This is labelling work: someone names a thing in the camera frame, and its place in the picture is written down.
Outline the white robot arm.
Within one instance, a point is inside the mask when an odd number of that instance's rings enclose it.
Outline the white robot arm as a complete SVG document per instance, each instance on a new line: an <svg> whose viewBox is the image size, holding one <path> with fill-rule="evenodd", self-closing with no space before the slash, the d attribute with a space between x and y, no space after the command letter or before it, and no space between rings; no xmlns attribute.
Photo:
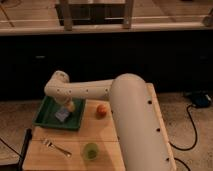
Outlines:
<svg viewBox="0 0 213 171"><path fill-rule="evenodd" d="M107 100L126 171L176 171L162 115L140 76L126 73L110 80L72 83L68 74L56 71L44 92L63 106L73 98Z"/></svg>

